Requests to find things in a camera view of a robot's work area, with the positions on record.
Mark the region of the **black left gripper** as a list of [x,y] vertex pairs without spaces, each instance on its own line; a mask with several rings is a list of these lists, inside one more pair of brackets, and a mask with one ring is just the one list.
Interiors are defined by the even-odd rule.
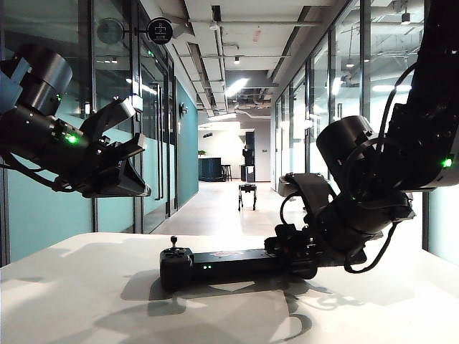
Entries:
[[131,161],[125,161],[145,151],[144,134],[136,133],[124,143],[110,143],[103,132],[116,125],[112,120],[86,120],[80,128],[60,124],[54,190],[78,191],[85,198],[151,195]]

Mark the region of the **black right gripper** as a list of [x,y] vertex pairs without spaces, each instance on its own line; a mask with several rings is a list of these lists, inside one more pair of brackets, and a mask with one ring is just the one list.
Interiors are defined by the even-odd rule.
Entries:
[[267,253],[285,253],[285,268],[344,267],[346,252],[334,249],[325,238],[316,220],[306,223],[301,230],[295,224],[278,224],[275,236],[264,241]]

